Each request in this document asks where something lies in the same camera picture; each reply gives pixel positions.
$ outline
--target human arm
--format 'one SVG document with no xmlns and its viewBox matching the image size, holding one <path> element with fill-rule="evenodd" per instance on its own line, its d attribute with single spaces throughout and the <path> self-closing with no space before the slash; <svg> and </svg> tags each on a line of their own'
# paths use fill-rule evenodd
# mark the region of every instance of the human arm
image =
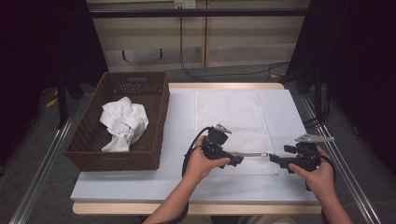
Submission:
<svg viewBox="0 0 396 224">
<path fill-rule="evenodd" d="M 320 147 L 318 147 L 318 153 L 330 158 Z M 314 192 L 315 197 L 318 199 L 330 223 L 352 223 L 349 215 L 344 210 L 337 197 L 332 166 L 329 163 L 321 159 L 319 168 L 312 172 L 307 172 L 303 168 L 292 163 L 289 165 L 289 168 L 306 181 L 306 184 L 312 192 Z"/>
<path fill-rule="evenodd" d="M 191 153 L 186 173 L 169 194 L 165 201 L 146 219 L 144 223 L 162 223 L 178 217 L 198 184 L 209 175 L 210 171 L 230 162 L 229 158 L 209 160 L 205 157 L 200 146 L 205 136 L 201 136 L 195 143 L 196 149 Z"/>
</svg>

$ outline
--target black horizontal bar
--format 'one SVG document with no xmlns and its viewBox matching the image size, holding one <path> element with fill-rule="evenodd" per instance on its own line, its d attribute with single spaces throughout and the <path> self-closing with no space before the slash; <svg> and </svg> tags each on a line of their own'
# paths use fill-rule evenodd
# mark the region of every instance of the black horizontal bar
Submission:
<svg viewBox="0 0 396 224">
<path fill-rule="evenodd" d="M 306 16 L 305 8 L 281 9 L 151 9 L 151 10 L 92 10 L 90 12 L 60 13 L 91 18 L 155 18 L 155 17 L 274 17 Z"/>
</svg>

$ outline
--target folded towel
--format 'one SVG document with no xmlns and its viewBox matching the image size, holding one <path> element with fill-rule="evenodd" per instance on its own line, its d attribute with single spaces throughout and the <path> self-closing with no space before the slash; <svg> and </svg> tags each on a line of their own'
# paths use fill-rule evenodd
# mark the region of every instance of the folded towel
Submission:
<svg viewBox="0 0 396 224">
<path fill-rule="evenodd" d="M 129 151 L 129 146 L 142 136 L 149 125 L 145 107 L 132 104 L 128 97 L 123 97 L 117 102 L 103 105 L 102 108 L 100 121 L 113 135 L 111 142 L 102 150 L 104 152 Z"/>
</svg>

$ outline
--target basket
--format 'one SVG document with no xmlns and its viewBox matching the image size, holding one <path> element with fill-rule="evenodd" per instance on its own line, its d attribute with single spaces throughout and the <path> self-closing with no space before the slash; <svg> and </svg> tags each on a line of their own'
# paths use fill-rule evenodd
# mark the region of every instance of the basket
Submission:
<svg viewBox="0 0 396 224">
<path fill-rule="evenodd" d="M 124 96 L 145 107 L 148 127 L 129 151 L 103 152 L 112 136 L 99 120 L 102 105 Z M 64 155 L 83 172 L 158 169 L 168 103 L 165 72 L 104 73 Z"/>
</svg>

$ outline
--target table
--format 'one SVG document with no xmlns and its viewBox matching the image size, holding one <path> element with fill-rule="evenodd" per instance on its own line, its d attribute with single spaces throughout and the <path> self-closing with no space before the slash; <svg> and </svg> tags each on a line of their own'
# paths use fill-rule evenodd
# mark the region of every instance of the table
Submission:
<svg viewBox="0 0 396 224">
<path fill-rule="evenodd" d="M 170 88 L 283 90 L 278 83 L 170 83 Z M 75 201 L 78 215 L 149 215 L 160 204 L 123 201 Z M 318 203 L 190 203 L 190 215 L 320 214 Z"/>
</svg>

